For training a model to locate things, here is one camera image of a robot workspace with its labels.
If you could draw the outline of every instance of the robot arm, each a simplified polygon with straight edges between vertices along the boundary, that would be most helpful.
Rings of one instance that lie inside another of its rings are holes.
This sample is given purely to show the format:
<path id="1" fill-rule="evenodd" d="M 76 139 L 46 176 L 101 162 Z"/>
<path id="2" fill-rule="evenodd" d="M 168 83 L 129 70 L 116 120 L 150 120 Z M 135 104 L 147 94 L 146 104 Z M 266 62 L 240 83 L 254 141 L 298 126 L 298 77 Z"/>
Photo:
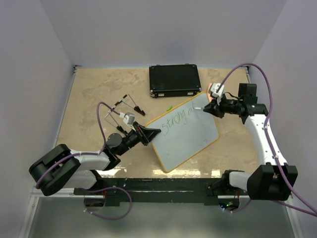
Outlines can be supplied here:
<path id="1" fill-rule="evenodd" d="M 227 99 L 223 90 L 224 86 L 219 83 L 211 86 L 209 93 L 213 100 L 203 108 L 203 111 L 218 118 L 223 118 L 225 113 L 238 115 L 253 138 L 259 167 L 251 175 L 242 171 L 225 171 L 222 176 L 222 184 L 247 191 L 253 200 L 287 200 L 291 191 L 279 174 L 279 169 L 264 133 L 267 109 L 264 104 L 257 103 L 256 84 L 240 83 L 237 99 Z M 283 171 L 293 186 L 298 175 L 297 169 L 295 166 L 287 165 L 287 161 L 276 144 L 269 122 L 267 123 L 267 131 L 273 147 L 278 153 L 279 161 L 283 165 Z"/>
<path id="2" fill-rule="evenodd" d="M 123 115 L 123 118 L 123 121 L 132 130 L 125 137 L 118 133 L 110 135 L 102 153 L 99 151 L 88 152 L 89 155 L 87 155 L 87 153 L 71 150 L 61 144 L 35 162 L 30 167 L 29 173 L 38 182 L 54 163 L 66 156 L 79 154 L 79 156 L 70 157 L 44 177 L 39 187 L 43 194 L 50 196 L 62 188 L 93 188 L 99 177 L 95 170 L 113 169 L 121 161 L 117 155 L 124 154 L 139 142 L 145 146 L 148 145 L 160 133 L 160 129 L 149 129 L 139 125 L 134 121 L 132 114 L 128 114 L 126 117 Z"/>

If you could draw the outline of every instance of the tan work surface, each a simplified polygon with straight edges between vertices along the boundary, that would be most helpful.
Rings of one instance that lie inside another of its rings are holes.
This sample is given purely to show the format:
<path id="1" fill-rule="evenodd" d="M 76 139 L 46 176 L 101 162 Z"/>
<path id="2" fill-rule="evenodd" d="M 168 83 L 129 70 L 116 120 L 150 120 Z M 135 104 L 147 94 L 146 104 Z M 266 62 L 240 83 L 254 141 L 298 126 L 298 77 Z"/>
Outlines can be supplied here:
<path id="1" fill-rule="evenodd" d="M 210 82 L 221 82 L 230 69 L 199 68 L 202 90 Z M 239 83 L 247 83 L 243 69 L 236 70 L 226 81 L 225 91 L 238 94 Z M 174 107 L 188 97 L 151 98 L 147 68 L 80 68 L 76 72 L 57 144 L 66 144 L 79 151 L 97 151 L 103 145 L 97 118 L 99 101 L 114 105 L 125 94 L 130 94 L 146 116 L 121 103 L 116 110 L 132 112 L 141 125 L 159 117 L 169 106 Z M 118 132 L 104 120 L 107 109 L 100 108 L 100 116 L 106 137 Z M 125 128 L 123 121 L 116 120 Z M 151 144 L 141 143 L 120 156 L 121 163 L 111 171 L 100 172 L 103 177 L 117 178 L 217 178 L 228 169 L 252 173 L 258 166 L 252 138 L 241 119 L 235 115 L 215 118 L 219 139 L 170 173 L 162 171 L 161 164 Z"/>

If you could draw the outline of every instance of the cable connector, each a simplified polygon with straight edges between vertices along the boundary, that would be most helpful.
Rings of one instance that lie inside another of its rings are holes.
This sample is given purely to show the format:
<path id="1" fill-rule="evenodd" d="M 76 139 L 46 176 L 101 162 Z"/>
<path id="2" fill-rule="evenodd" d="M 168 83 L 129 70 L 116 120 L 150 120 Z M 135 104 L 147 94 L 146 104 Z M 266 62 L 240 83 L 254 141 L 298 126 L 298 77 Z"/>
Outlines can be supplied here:
<path id="1" fill-rule="evenodd" d="M 123 122 L 130 127 L 132 130 L 135 130 L 133 127 L 135 115 L 133 113 L 126 113 L 123 118 Z"/>
<path id="2" fill-rule="evenodd" d="M 220 83 L 213 83 L 210 87 L 210 93 L 213 98 L 217 98 L 217 104 L 219 105 L 221 102 L 221 98 L 224 91 L 224 85 L 220 88 Z"/>

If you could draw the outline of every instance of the black case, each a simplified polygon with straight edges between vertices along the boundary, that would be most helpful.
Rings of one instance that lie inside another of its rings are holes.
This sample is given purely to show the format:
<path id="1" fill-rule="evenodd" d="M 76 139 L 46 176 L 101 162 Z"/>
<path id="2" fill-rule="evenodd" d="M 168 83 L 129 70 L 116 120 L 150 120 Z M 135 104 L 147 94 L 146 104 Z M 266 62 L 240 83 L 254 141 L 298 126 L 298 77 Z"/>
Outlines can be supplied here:
<path id="1" fill-rule="evenodd" d="M 149 67 L 150 96 L 194 96 L 201 92 L 197 65 L 155 65 Z"/>

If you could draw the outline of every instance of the green handwriting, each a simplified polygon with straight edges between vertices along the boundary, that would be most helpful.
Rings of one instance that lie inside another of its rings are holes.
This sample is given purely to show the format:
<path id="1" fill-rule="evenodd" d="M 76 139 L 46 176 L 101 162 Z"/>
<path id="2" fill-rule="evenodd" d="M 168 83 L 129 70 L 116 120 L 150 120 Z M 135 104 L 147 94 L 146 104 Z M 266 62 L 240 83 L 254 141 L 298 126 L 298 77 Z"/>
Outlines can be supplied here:
<path id="1" fill-rule="evenodd" d="M 187 125 L 186 116 L 189 116 L 191 113 L 194 112 L 194 110 L 195 110 L 194 105 L 195 105 L 195 103 L 192 102 L 192 106 L 188 110 L 186 110 L 186 112 L 185 112 L 185 110 L 178 111 L 175 116 L 168 118 L 167 122 L 162 124 L 162 128 L 165 127 L 167 129 L 167 130 L 165 130 L 166 133 L 164 134 L 164 136 L 166 136 L 168 134 L 169 129 L 172 128 L 174 125 L 177 125 L 180 123 Z"/>

